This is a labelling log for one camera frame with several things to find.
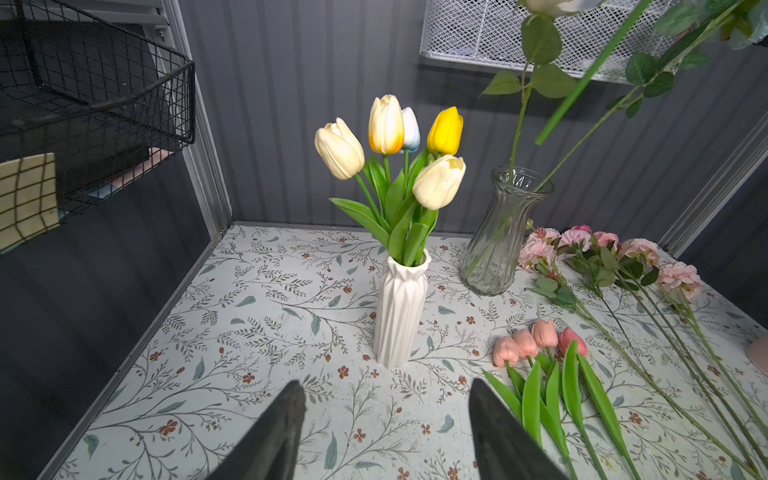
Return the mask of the hot pink rose stem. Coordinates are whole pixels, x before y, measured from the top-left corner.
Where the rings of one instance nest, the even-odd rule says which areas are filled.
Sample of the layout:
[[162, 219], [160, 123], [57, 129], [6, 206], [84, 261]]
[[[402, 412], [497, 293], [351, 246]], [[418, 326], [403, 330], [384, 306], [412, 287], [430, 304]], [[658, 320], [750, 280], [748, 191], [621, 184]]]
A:
[[696, 318], [693, 303], [703, 292], [697, 269], [679, 261], [663, 263], [658, 246], [650, 240], [620, 243], [616, 235], [594, 233], [586, 226], [563, 233], [558, 251], [599, 299], [611, 286], [634, 296], [720, 417], [741, 452], [739, 459], [752, 470], [757, 469], [756, 462], [766, 465], [767, 451], [748, 423], [752, 421], [762, 434], [767, 433], [767, 426], [727, 372]]

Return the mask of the large pink rose stem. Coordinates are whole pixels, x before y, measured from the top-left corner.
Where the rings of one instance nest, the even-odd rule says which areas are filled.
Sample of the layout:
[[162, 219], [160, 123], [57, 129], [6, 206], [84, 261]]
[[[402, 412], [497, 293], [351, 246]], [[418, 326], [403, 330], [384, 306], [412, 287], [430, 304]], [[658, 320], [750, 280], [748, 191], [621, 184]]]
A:
[[[767, 450], [759, 445], [748, 424], [752, 422], [762, 435], [767, 434], [767, 425], [742, 385], [715, 352], [696, 316], [694, 303], [704, 290], [697, 269], [680, 261], [664, 262], [658, 245], [651, 240], [632, 238], [621, 241], [617, 235], [605, 231], [593, 235], [601, 245], [615, 241], [612, 250], [620, 275], [615, 284], [635, 295], [638, 304], [657, 323], [683, 366], [699, 385], [705, 399], [723, 417], [725, 426], [738, 429], [732, 438], [744, 453], [745, 460], [751, 462], [751, 455], [755, 454], [762, 464], [766, 464]], [[679, 318], [683, 328], [692, 331], [695, 340], [701, 344], [709, 357], [706, 365], [701, 365], [694, 358], [692, 348], [682, 339], [679, 328], [672, 324], [673, 315]]]

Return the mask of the pink peony stem with bud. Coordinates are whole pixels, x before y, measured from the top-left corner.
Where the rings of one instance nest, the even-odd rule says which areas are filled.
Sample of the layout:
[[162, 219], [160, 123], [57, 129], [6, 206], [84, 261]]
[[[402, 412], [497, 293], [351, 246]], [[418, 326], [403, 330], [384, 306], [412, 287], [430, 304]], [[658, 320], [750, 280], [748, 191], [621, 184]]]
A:
[[[559, 240], [562, 234], [565, 232], [559, 232], [552, 228], [543, 228], [543, 227], [531, 228], [528, 238], [523, 243], [522, 250], [520, 252], [519, 259], [518, 259], [518, 264], [520, 267], [526, 270], [530, 270], [537, 274], [538, 278], [535, 282], [535, 286], [533, 289], [535, 293], [548, 299], [552, 304], [558, 305], [580, 316], [579, 313], [575, 310], [575, 308], [578, 306], [578, 301], [581, 299], [576, 295], [573, 285], [566, 278], [565, 274], [561, 270], [563, 267], [568, 267], [564, 262], [563, 255], [558, 253]], [[607, 294], [610, 290], [604, 291], [606, 300], [607, 300]], [[634, 296], [630, 292], [628, 291], [624, 291], [624, 292], [630, 294], [634, 298]], [[672, 350], [672, 353], [673, 355], [675, 355], [676, 359], [682, 365], [682, 362], [677, 357], [677, 355], [673, 352], [673, 350]], [[673, 408], [679, 415], [681, 415], [683, 418], [687, 420], [690, 420], [692, 425], [695, 428], [699, 429], [705, 437], [707, 437], [710, 441], [712, 441], [718, 448], [722, 449], [722, 451], [727, 452], [729, 450], [724, 445], [723, 441], [717, 439], [716, 436], [712, 432], [710, 432], [706, 427], [704, 427], [701, 422], [694, 420], [692, 415], [689, 414], [673, 398], [673, 396], [670, 393], [668, 393], [666, 390], [664, 390], [661, 387], [658, 381], [654, 379], [654, 377], [647, 371], [646, 368], [645, 368], [645, 372], [643, 371], [637, 371], [637, 372], [647, 382], [647, 384], [654, 391], [656, 391], [670, 405], [670, 407]], [[738, 467], [740, 467], [744, 472], [748, 473], [749, 475], [753, 476], [756, 479], [765, 478], [767, 473], [767, 464], [762, 465], [760, 462], [756, 462], [755, 465], [757, 466], [757, 469], [752, 470], [748, 468], [746, 464], [739, 459], [740, 455], [741, 455], [741, 452], [738, 449], [738, 447], [736, 451], [732, 452], [730, 455], [732, 460]]]

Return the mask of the single pink tulip stem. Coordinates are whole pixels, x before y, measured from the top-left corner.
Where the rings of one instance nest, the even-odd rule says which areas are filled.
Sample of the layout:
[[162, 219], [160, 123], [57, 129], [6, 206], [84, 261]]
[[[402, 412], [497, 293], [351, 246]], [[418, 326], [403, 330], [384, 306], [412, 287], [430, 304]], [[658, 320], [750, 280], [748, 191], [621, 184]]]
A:
[[598, 475], [601, 479], [606, 479], [605, 471], [586, 432], [581, 405], [578, 357], [588, 353], [586, 343], [571, 328], [566, 328], [561, 334], [557, 334], [552, 320], [537, 320], [532, 328], [532, 335], [538, 347], [549, 349], [550, 347], [561, 346], [565, 349], [563, 373], [560, 375], [560, 391], [564, 404], [582, 436]]

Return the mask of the pink carnation stem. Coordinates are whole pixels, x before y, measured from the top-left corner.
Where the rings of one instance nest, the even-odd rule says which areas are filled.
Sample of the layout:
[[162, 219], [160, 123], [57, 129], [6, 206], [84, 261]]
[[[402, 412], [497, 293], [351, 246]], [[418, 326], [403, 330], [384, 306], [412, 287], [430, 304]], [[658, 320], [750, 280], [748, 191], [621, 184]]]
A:
[[609, 316], [619, 329], [624, 343], [617, 340], [602, 325], [583, 301], [578, 301], [578, 306], [575, 310], [601, 332], [609, 343], [621, 353], [629, 365], [637, 371], [645, 372], [642, 362], [637, 360], [637, 352], [631, 344], [630, 337], [604, 294], [605, 290], [610, 290], [620, 280], [619, 264], [612, 250], [614, 245], [615, 241], [609, 241], [607, 245], [601, 245], [597, 237], [587, 227], [579, 226], [573, 227], [562, 234], [558, 253], [563, 255], [565, 264], [580, 275], [580, 282], [583, 288], [606, 308]]

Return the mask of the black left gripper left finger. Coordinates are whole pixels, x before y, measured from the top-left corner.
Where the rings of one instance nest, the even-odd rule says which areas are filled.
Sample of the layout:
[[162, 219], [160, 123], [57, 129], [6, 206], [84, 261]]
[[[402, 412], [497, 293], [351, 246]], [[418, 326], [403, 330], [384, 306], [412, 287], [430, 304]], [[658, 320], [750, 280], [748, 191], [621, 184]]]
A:
[[207, 479], [292, 479], [305, 402], [299, 381], [290, 381]]

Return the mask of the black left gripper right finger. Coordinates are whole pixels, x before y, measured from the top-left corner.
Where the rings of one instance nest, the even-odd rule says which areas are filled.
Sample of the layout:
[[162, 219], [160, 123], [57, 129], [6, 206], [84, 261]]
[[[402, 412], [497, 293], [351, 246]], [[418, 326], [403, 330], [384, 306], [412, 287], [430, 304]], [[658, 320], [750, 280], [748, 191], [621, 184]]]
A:
[[482, 480], [567, 479], [507, 406], [480, 379], [475, 379], [471, 385], [469, 416], [475, 459]]

